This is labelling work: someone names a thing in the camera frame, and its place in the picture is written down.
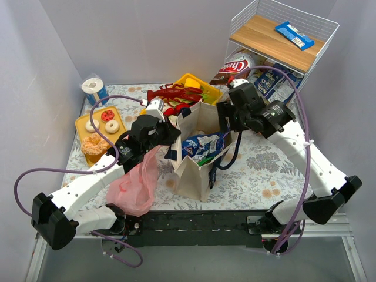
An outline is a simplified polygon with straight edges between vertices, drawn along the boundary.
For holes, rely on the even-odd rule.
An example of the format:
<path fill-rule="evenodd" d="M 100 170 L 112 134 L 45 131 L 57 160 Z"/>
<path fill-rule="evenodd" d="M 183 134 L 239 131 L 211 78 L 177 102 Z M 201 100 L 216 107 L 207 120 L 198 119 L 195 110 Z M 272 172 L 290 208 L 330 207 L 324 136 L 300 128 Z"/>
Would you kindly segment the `beige canvas tote bag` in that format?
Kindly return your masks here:
<path fill-rule="evenodd" d="M 205 202 L 216 181 L 217 165 L 235 144 L 237 133 L 220 130 L 215 105 L 199 102 L 178 115 L 180 136 L 169 148 L 176 179 L 173 193 Z"/>

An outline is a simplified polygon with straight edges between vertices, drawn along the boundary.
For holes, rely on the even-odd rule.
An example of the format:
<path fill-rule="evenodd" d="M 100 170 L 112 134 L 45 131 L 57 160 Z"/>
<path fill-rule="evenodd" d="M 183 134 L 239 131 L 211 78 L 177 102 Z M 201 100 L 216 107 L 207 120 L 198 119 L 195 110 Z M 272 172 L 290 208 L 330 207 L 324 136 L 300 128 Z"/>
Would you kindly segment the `pink plastic bag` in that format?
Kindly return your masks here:
<path fill-rule="evenodd" d="M 159 149 L 157 146 L 146 153 L 143 162 L 110 184 L 106 194 L 108 204 L 130 216 L 140 217 L 150 210 L 159 177 L 156 157 Z"/>

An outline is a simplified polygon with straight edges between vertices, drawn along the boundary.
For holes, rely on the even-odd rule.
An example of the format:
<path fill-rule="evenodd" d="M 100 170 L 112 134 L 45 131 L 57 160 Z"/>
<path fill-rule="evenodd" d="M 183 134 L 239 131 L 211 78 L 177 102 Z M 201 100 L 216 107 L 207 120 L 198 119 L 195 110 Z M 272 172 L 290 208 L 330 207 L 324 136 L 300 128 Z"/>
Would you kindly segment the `green Chula chips bag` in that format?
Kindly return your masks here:
<path fill-rule="evenodd" d="M 203 165 L 206 165 L 206 164 L 210 163 L 213 159 L 214 159 L 214 157 L 207 157 L 207 158 L 202 159 L 199 162 L 197 162 L 197 164 L 199 166 L 203 166 Z"/>

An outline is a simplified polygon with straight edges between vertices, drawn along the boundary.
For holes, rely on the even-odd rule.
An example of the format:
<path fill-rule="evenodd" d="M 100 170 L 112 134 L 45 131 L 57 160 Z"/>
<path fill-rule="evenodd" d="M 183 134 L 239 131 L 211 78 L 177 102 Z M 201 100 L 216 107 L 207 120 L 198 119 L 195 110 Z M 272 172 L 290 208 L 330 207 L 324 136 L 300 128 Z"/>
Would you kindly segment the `blue Doritos chips bag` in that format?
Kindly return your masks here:
<path fill-rule="evenodd" d="M 195 162 L 214 158 L 225 148 L 227 132 L 195 135 L 182 142 L 182 158 L 190 157 Z"/>

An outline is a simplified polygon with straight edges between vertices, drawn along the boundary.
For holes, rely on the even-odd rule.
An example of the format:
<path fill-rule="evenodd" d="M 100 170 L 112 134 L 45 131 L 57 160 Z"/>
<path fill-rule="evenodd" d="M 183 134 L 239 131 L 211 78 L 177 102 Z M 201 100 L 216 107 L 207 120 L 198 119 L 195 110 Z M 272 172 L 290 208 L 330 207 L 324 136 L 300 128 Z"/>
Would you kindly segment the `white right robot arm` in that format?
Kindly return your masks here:
<path fill-rule="evenodd" d="M 230 82 L 229 96 L 228 102 L 217 104 L 221 129 L 261 133 L 308 178 L 313 191 L 302 204 L 292 200 L 275 204 L 265 215 L 267 221 L 277 226 L 290 219 L 326 224 L 362 186 L 361 179 L 337 169 L 312 140 L 307 140 L 294 113 L 283 102 L 266 104 L 245 79 Z"/>

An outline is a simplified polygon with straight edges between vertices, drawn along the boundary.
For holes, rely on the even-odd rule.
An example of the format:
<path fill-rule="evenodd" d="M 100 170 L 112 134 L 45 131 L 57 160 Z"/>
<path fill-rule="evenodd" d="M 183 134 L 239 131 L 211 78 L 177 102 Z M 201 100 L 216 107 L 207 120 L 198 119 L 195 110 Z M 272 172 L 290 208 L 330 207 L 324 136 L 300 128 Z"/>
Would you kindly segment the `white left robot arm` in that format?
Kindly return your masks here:
<path fill-rule="evenodd" d="M 32 204 L 32 226 L 53 250 L 69 244 L 77 234 L 123 230 L 124 212 L 114 204 L 82 210 L 92 197 L 140 164 L 158 145 L 172 145 L 181 131 L 171 122 L 141 115 L 84 176 L 50 195 L 38 194 Z"/>

